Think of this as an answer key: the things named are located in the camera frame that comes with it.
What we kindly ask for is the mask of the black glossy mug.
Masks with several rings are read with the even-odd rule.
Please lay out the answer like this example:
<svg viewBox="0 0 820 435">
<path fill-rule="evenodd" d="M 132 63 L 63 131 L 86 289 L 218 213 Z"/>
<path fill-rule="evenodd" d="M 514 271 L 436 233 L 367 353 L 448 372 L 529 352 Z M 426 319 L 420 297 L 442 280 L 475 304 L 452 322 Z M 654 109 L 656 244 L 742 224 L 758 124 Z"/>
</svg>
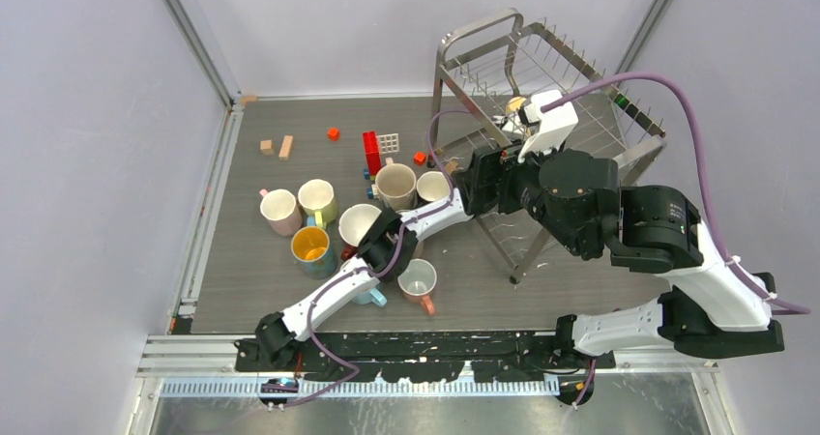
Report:
<svg viewBox="0 0 820 435">
<path fill-rule="evenodd" d="M 426 204 L 448 197 L 451 187 L 444 173 L 427 171 L 418 178 L 416 190 L 420 201 Z"/>
</svg>

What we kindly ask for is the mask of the cream floral mug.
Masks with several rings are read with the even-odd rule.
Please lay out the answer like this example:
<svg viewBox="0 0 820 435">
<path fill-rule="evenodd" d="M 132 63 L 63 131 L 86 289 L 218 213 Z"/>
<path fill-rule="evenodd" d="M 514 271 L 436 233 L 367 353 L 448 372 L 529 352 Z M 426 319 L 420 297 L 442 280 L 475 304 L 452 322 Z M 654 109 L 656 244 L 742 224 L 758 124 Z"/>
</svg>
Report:
<svg viewBox="0 0 820 435">
<path fill-rule="evenodd" d="M 385 164 L 376 174 L 375 186 L 384 204 L 395 211 L 412 210 L 417 200 L 417 176 L 406 164 Z"/>
</svg>

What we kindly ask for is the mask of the pink cup rack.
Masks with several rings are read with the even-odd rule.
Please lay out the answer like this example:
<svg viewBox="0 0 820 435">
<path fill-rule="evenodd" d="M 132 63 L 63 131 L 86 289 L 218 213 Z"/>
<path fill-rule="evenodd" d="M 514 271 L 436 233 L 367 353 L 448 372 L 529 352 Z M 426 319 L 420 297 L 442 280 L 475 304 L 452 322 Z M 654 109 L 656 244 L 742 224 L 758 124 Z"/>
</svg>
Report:
<svg viewBox="0 0 820 435">
<path fill-rule="evenodd" d="M 415 249 L 413 251 L 413 254 L 412 254 L 413 259 L 419 259 L 419 258 L 422 257 L 423 251 L 424 251 L 424 246 L 425 246 L 425 244 L 424 244 L 423 241 L 417 241 L 416 247 L 415 247 Z"/>
</svg>

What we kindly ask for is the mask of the small yellow cup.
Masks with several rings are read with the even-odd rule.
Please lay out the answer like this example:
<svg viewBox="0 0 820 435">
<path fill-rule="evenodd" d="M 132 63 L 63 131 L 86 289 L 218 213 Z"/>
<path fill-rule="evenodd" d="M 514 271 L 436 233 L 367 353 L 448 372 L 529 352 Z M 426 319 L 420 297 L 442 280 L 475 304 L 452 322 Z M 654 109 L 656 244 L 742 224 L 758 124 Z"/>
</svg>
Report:
<svg viewBox="0 0 820 435">
<path fill-rule="evenodd" d="M 505 115 L 507 117 L 517 116 L 519 110 L 525 105 L 526 102 L 527 98 L 525 97 L 513 97 L 509 99 L 505 105 Z"/>
</svg>

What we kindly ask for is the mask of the small salmon cup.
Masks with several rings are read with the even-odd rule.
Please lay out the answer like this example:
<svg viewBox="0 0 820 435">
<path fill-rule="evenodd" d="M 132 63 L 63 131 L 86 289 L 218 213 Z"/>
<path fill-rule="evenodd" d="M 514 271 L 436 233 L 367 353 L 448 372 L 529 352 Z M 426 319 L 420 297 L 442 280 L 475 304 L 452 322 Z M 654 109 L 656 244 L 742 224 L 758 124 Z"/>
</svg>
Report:
<svg viewBox="0 0 820 435">
<path fill-rule="evenodd" d="M 427 315 L 435 314 L 431 296 L 437 284 L 437 272 L 429 262 L 412 259 L 398 276 L 397 284 L 408 301 L 421 305 Z"/>
</svg>

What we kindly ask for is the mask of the dark red cup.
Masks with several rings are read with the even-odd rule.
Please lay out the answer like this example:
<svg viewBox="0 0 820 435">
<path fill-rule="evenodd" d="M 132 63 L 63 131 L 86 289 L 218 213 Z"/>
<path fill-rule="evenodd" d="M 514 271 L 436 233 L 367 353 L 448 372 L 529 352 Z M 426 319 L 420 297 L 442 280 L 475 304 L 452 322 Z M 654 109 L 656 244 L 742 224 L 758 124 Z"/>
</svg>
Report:
<svg viewBox="0 0 820 435">
<path fill-rule="evenodd" d="M 338 232 L 345 243 L 341 260 L 347 261 L 355 255 L 372 224 L 382 210 L 371 204 L 356 204 L 343 212 L 338 221 Z"/>
</svg>

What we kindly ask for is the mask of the light blue cup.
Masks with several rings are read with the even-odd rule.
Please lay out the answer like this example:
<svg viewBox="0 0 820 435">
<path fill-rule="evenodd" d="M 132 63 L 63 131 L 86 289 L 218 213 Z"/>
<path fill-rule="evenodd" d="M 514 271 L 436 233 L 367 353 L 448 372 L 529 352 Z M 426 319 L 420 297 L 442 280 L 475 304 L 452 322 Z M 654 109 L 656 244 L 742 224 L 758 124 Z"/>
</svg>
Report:
<svg viewBox="0 0 820 435">
<path fill-rule="evenodd" d="M 357 294 L 352 302 L 355 305 L 374 304 L 378 307 L 385 307 L 388 300 L 378 287 L 373 287 L 363 293 Z"/>
</svg>

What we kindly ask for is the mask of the pale yellow mug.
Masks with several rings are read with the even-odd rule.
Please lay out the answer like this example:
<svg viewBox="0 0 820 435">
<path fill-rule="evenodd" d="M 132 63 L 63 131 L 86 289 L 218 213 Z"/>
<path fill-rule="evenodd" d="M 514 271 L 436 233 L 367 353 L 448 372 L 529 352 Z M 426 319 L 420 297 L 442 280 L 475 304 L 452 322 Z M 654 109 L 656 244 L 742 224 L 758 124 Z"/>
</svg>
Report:
<svg viewBox="0 0 820 435">
<path fill-rule="evenodd" d="M 338 202 L 334 187 L 325 180 L 312 179 L 298 190 L 297 199 L 308 217 L 321 228 L 326 228 L 338 216 Z"/>
</svg>

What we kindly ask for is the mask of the blue patterned mug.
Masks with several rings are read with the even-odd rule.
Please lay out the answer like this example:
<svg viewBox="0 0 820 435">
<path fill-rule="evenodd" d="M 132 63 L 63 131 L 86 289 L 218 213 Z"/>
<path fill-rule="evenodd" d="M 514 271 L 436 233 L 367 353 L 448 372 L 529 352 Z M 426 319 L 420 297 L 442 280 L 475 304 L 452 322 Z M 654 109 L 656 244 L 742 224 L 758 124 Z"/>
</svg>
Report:
<svg viewBox="0 0 820 435">
<path fill-rule="evenodd" d="M 290 249 L 297 265 L 309 278 L 325 279 L 337 270 L 331 237 L 312 217 L 292 237 Z"/>
</svg>

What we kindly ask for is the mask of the pink faceted mug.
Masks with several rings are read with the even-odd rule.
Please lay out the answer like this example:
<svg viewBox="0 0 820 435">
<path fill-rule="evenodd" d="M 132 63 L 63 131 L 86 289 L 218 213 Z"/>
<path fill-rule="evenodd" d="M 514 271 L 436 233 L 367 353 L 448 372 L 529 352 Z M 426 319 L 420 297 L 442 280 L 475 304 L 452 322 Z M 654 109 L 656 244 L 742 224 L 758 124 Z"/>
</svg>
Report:
<svg viewBox="0 0 820 435">
<path fill-rule="evenodd" d="M 277 234 L 292 237 L 303 227 L 304 217 L 291 191 L 284 188 L 261 189 L 259 194 L 260 214 Z"/>
</svg>

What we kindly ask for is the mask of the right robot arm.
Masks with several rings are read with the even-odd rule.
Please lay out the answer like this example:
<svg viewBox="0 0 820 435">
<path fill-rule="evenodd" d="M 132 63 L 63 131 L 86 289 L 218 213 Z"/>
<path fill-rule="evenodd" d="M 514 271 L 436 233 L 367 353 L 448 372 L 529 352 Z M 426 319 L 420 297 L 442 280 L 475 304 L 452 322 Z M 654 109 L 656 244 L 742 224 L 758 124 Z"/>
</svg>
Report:
<svg viewBox="0 0 820 435">
<path fill-rule="evenodd" d="M 578 150 L 519 158 L 483 147 L 454 182 L 467 214 L 526 212 L 567 252 L 665 279 L 646 304 L 556 322 L 552 355 L 564 367 L 613 350 L 670 343 L 722 360 L 781 352 L 782 327 L 720 256 L 697 208 L 667 186 L 625 187 L 613 159 Z"/>
</svg>

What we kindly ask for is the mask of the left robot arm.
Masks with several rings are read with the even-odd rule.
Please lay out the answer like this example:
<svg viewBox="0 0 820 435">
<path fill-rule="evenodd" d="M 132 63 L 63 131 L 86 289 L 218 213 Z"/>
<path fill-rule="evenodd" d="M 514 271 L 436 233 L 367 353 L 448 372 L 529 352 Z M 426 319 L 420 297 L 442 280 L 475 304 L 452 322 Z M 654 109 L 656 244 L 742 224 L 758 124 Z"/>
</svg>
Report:
<svg viewBox="0 0 820 435">
<path fill-rule="evenodd" d="M 322 322 L 355 296 L 380 282 L 396 280 L 407 269 L 419 242 L 473 217 L 459 188 L 414 210 L 383 211 L 345 267 L 304 299 L 260 319 L 254 334 L 261 361 L 274 371 L 288 369 L 300 344 Z"/>
</svg>

